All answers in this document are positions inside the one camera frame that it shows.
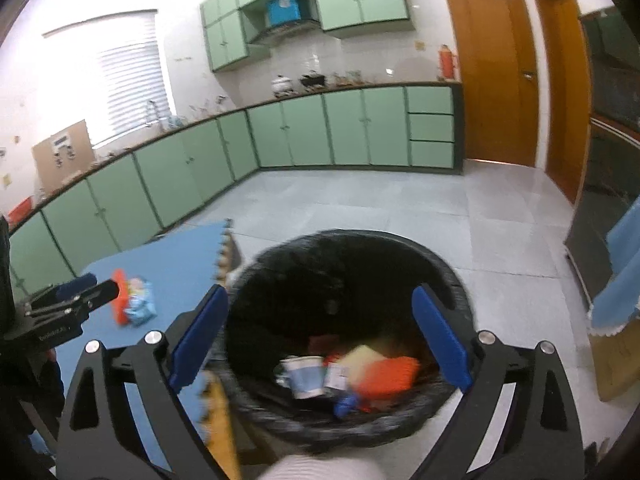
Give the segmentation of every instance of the black trash can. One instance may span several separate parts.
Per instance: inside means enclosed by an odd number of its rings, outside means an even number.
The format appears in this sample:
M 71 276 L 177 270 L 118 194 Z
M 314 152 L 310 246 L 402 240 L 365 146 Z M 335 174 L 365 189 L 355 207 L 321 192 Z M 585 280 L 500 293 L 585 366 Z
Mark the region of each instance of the black trash can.
M 309 452 L 372 447 L 409 436 L 453 394 L 414 321 L 412 291 L 428 283 L 472 327 L 466 292 L 453 270 L 419 244 L 376 231 L 332 230 L 262 253 L 229 290 L 230 313 L 209 365 L 232 409 L 268 433 Z M 421 364 L 418 380 L 392 412 L 331 413 L 300 408 L 275 384 L 273 369 L 304 355 L 309 336 L 337 334 L 357 344 L 402 343 Z

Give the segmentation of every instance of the blue foam mat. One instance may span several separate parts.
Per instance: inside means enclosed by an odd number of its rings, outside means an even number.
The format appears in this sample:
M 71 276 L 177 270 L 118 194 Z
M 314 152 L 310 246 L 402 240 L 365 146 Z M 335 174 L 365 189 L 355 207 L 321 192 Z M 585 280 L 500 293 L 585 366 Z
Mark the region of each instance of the blue foam mat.
M 135 344 L 150 330 L 164 332 L 178 314 L 198 306 L 216 283 L 218 253 L 222 248 L 224 231 L 225 223 L 219 222 L 170 234 L 156 242 L 94 262 L 82 271 L 83 274 L 94 273 L 98 282 L 108 280 L 115 269 L 123 269 L 127 279 L 134 276 L 145 278 L 152 285 L 158 316 L 139 327 L 121 327 L 113 319 L 110 305 L 93 312 L 82 326 L 84 333 L 56 349 L 65 391 L 69 388 L 84 346 L 91 339 L 99 339 L 107 348 Z M 178 396 L 202 437 L 205 434 L 198 423 L 207 415 L 207 407 L 200 399 L 205 387 L 206 380 L 203 374 L 199 374 L 193 384 L 183 388 Z M 127 384 L 127 395 L 149 459 L 160 467 L 168 468 L 135 384 Z

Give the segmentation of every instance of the metal screw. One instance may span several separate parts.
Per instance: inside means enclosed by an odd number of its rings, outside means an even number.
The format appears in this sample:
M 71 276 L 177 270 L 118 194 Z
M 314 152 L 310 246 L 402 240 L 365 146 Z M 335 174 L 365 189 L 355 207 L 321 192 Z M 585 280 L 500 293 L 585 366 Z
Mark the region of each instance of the metal screw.
M 482 330 L 482 332 L 478 334 L 478 339 L 483 345 L 492 345 L 495 343 L 494 333 L 488 330 Z
M 158 332 L 158 330 L 152 330 L 145 335 L 145 343 L 148 345 L 155 345 L 159 343 L 162 339 L 162 332 Z
M 88 353 L 88 354 L 94 354 L 98 351 L 98 348 L 100 348 L 100 342 L 96 341 L 95 339 L 89 341 L 85 346 L 84 346 L 84 350 Z
M 540 349 L 545 354 L 552 354 L 553 352 L 556 351 L 556 347 L 553 345 L 553 343 L 551 343 L 549 341 L 541 341 L 540 342 Z

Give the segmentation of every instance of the blue crumpled wrapper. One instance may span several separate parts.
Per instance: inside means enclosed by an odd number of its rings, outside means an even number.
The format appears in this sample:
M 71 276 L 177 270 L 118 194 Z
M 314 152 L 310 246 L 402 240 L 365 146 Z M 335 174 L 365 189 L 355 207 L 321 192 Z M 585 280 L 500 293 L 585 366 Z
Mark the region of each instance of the blue crumpled wrapper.
M 127 286 L 129 306 L 124 309 L 124 313 L 132 325 L 140 326 L 156 316 L 151 283 L 143 278 L 131 278 Z

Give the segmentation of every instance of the blue gripper pad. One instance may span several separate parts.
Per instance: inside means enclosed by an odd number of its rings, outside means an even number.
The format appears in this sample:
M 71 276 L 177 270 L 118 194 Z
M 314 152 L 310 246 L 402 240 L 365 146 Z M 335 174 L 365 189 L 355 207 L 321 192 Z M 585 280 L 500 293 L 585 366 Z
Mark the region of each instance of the blue gripper pad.
M 415 288 L 411 300 L 415 322 L 440 365 L 444 378 L 465 393 L 473 383 L 466 349 L 440 312 L 440 301 L 432 298 L 431 294 L 433 291 L 427 292 L 423 286 Z
M 76 294 L 80 294 L 83 290 L 87 290 L 97 284 L 98 280 L 96 280 L 95 275 L 88 272 L 70 282 L 60 285 L 58 290 L 56 290 L 56 300 L 61 302 L 68 301 Z
M 172 352 L 169 386 L 176 394 L 183 387 L 193 383 L 213 340 L 226 321 L 229 312 L 226 290 L 214 285 L 202 299 L 197 310 L 193 322 Z

